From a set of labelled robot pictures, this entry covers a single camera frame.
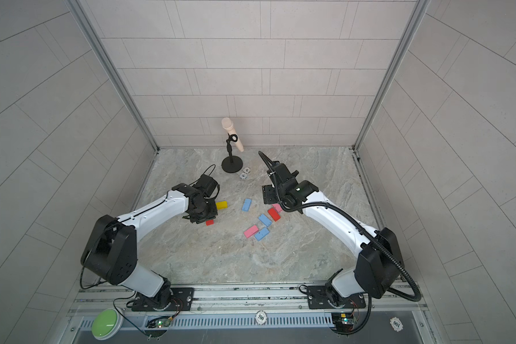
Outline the yellow block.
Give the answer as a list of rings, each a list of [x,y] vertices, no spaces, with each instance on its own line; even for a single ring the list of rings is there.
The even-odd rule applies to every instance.
[[[228,206],[229,206],[228,202],[226,202],[226,201],[216,202],[216,207],[217,207],[218,210],[227,209]]]

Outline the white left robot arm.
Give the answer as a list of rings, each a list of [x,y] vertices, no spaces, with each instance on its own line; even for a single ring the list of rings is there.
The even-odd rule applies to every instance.
[[[181,214],[196,224],[214,219],[218,214],[215,203],[218,193],[216,182],[180,183],[133,212],[100,217],[83,249],[81,265],[111,285],[122,285],[136,292],[148,309],[165,310],[173,299],[171,284],[138,262],[138,243]]]

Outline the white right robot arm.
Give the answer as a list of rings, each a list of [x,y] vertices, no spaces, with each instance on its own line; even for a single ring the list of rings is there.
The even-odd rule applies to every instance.
[[[378,230],[354,219],[308,181],[289,188],[266,185],[262,196],[265,204],[278,204],[285,212],[299,212],[315,220],[357,258],[355,267],[339,270],[325,284],[325,298],[334,308],[342,308],[362,294],[380,299],[389,292],[420,301],[420,289],[405,269],[398,239],[390,229]]]

